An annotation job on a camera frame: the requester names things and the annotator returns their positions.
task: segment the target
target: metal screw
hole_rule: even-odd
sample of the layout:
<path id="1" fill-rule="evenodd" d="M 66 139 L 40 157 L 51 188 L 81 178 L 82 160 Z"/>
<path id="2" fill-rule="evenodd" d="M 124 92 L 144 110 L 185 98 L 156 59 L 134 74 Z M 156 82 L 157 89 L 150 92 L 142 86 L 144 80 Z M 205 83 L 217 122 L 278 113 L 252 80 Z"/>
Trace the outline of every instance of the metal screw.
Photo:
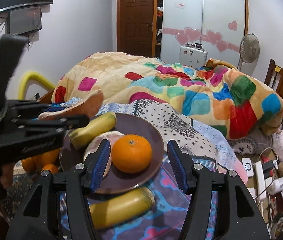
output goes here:
<path id="1" fill-rule="evenodd" d="M 63 128 L 57 128 L 57 129 L 56 129 L 56 132 L 57 132 L 57 133 L 60 133 L 60 132 L 63 132 L 63 131 L 64 131 Z"/>
<path id="2" fill-rule="evenodd" d="M 44 171 L 42 171 L 41 175 L 42 175 L 43 177 L 48 176 L 48 175 L 49 175 L 49 170 L 44 170 Z"/>
<path id="3" fill-rule="evenodd" d="M 194 169 L 195 170 L 201 170 L 203 168 L 203 165 L 201 165 L 200 163 L 195 163 L 194 164 Z"/>
<path id="4" fill-rule="evenodd" d="M 230 170 L 230 171 L 228 172 L 228 174 L 229 174 L 230 176 L 232 176 L 232 177 L 236 177 L 236 176 L 237 176 L 237 172 L 236 172 L 236 171 L 233 171 L 233 170 Z"/>
<path id="5" fill-rule="evenodd" d="M 77 170 L 82 170 L 83 168 L 85 168 L 85 164 L 83 164 L 83 163 L 78 163 L 78 164 L 76 165 L 76 169 L 77 169 Z"/>

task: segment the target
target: white device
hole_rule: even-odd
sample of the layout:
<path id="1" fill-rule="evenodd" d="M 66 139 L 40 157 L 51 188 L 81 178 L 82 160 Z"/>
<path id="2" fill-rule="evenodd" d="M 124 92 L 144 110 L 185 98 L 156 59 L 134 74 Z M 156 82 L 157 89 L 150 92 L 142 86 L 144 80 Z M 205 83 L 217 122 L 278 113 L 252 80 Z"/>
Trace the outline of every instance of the white device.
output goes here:
<path id="1" fill-rule="evenodd" d="M 201 68 L 205 66 L 207 51 L 199 43 L 181 46 L 179 52 L 179 63 L 191 68 Z"/>
<path id="2" fill-rule="evenodd" d="M 252 162 L 250 158 L 242 158 L 242 163 L 244 166 L 244 169 L 247 173 L 247 177 L 253 177 L 254 176 L 254 170 L 252 166 Z"/>
<path id="3" fill-rule="evenodd" d="M 267 189 L 267 192 L 271 195 L 275 195 L 281 191 L 283 191 L 283 177 L 275 179 L 273 184 Z"/>
<path id="4" fill-rule="evenodd" d="M 263 201 L 266 198 L 266 185 L 263 167 L 260 161 L 255 163 L 255 173 L 257 178 L 257 194 L 259 195 L 258 200 Z"/>

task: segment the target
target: orange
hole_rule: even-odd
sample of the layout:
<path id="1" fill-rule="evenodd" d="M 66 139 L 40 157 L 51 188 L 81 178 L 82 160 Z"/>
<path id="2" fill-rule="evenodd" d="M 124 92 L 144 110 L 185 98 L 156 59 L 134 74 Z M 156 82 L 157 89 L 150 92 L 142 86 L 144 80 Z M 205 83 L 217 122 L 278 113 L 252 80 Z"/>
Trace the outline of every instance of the orange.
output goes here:
<path id="1" fill-rule="evenodd" d="M 32 158 L 26 158 L 21 160 L 21 166 L 26 172 L 34 172 L 36 170 L 36 165 L 34 164 Z"/>
<path id="2" fill-rule="evenodd" d="M 46 153 L 43 153 L 41 155 L 42 165 L 45 166 L 46 164 L 54 164 L 56 162 L 58 156 L 59 156 L 59 148 L 52 150 L 52 151 L 49 151 L 49 152 L 46 152 Z"/>
<path id="3" fill-rule="evenodd" d="M 40 171 L 43 166 L 47 164 L 54 164 L 58 158 L 59 150 L 60 148 L 33 156 L 32 160 L 36 166 L 36 170 Z"/>
<path id="4" fill-rule="evenodd" d="M 152 147 L 142 136 L 130 134 L 117 140 L 111 149 L 112 162 L 126 173 L 146 169 L 152 160 Z"/>
<path id="5" fill-rule="evenodd" d="M 58 173 L 58 168 L 54 164 L 47 164 L 43 167 L 42 171 L 49 170 L 52 174 Z"/>

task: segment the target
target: plate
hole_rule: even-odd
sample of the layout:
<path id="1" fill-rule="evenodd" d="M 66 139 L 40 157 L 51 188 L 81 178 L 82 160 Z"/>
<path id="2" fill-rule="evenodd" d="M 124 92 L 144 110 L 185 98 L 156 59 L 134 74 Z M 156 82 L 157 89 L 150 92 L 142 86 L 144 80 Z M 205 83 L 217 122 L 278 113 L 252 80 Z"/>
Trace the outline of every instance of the plate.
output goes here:
<path id="1" fill-rule="evenodd" d="M 146 120 L 130 115 L 130 114 L 116 114 L 117 124 L 116 131 L 125 135 L 136 134 L 146 138 L 152 147 L 152 160 L 150 165 L 144 171 L 137 174 L 127 174 L 119 171 L 115 165 L 111 165 L 109 173 L 102 180 L 98 194 L 118 194 L 136 188 L 151 177 L 153 177 L 160 165 L 164 156 L 164 142 L 157 131 L 157 129 Z M 68 136 L 64 138 L 64 146 L 60 150 L 59 160 L 60 165 L 64 171 L 70 170 L 77 163 L 83 162 L 83 155 L 85 148 L 76 150 L 69 140 Z"/>

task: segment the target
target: quilt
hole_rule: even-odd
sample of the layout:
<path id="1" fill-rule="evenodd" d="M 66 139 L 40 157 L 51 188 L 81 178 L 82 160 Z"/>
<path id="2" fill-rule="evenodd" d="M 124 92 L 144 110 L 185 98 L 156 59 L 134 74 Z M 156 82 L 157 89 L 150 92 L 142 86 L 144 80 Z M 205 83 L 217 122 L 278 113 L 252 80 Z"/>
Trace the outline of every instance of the quilt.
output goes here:
<path id="1" fill-rule="evenodd" d="M 255 128 L 270 135 L 283 117 L 283 99 L 274 90 L 214 59 L 193 69 L 122 52 L 95 53 L 59 80 L 52 101 L 83 98 L 97 89 L 104 93 L 104 104 L 142 98 L 169 103 L 227 139 L 243 138 Z"/>

